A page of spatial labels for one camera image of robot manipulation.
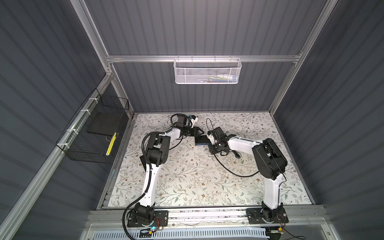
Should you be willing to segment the black ribbed network switch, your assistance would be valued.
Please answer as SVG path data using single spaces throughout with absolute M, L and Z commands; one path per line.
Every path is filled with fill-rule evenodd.
M 207 135 L 201 135 L 198 137 L 195 137 L 195 145 L 196 146 L 205 146 L 205 145 L 210 145 L 211 141 L 207 137 Z

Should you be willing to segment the black network switch blue ports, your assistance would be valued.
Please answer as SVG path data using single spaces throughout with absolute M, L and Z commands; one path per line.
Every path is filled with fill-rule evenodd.
M 142 163 L 142 166 L 144 167 L 144 169 L 146 168 L 146 160 L 145 160 L 145 157 L 144 156 L 140 156 L 140 160 L 141 160 L 141 163 Z

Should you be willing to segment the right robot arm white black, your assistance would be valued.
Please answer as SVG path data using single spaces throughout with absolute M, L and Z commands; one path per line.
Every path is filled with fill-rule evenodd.
M 258 172 L 264 177 L 264 198 L 262 212 L 267 215 L 277 215 L 283 208 L 280 189 L 288 161 L 278 145 L 271 138 L 249 140 L 236 135 L 226 135 L 220 127 L 208 132 L 209 150 L 212 155 L 230 153 L 231 151 L 243 152 L 254 155 Z

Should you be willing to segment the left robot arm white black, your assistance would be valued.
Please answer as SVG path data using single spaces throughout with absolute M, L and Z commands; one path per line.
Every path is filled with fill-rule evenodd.
M 171 127 L 164 131 L 154 131 L 146 134 L 141 143 L 142 165 L 146 171 L 142 194 L 126 207 L 129 216 L 123 219 L 150 224 L 155 219 L 155 193 L 160 171 L 169 156 L 171 142 L 182 140 L 184 137 L 196 137 L 204 133 L 195 126 L 198 117 L 195 115 L 174 114 L 170 118 Z

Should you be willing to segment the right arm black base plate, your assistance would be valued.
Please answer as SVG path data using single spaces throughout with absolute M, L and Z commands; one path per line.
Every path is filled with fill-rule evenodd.
M 246 216 L 250 224 L 287 224 L 288 215 L 284 208 L 270 210 L 268 208 L 249 208 L 246 209 Z

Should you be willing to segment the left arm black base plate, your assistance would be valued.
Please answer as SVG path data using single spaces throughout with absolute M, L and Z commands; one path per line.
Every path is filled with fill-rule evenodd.
M 136 213 L 130 211 L 126 226 L 129 228 L 139 227 L 166 227 L 168 225 L 169 211 L 150 211 L 149 213 Z

